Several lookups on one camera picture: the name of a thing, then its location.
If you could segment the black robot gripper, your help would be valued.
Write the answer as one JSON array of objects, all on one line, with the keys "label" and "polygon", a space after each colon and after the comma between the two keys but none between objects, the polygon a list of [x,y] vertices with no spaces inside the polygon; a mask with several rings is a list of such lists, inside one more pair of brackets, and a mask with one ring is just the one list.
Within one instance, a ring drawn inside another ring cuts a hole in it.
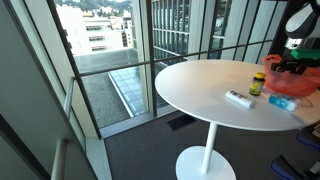
[{"label": "black robot gripper", "polygon": [[291,74],[303,74],[307,69],[306,65],[301,64],[298,61],[291,60],[281,60],[278,63],[271,64],[271,70],[275,72],[285,72],[288,71]]}]

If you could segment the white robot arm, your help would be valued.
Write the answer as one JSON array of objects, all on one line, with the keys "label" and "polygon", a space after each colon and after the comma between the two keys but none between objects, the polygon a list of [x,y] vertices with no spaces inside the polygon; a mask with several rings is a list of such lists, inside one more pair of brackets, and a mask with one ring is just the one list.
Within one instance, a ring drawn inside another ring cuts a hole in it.
[{"label": "white robot arm", "polygon": [[[286,23],[286,34],[291,39],[308,39],[320,37],[320,0],[310,0]],[[273,62],[270,69],[275,72],[288,71],[303,74],[307,68],[320,66],[319,50],[296,48],[288,58]]]}]

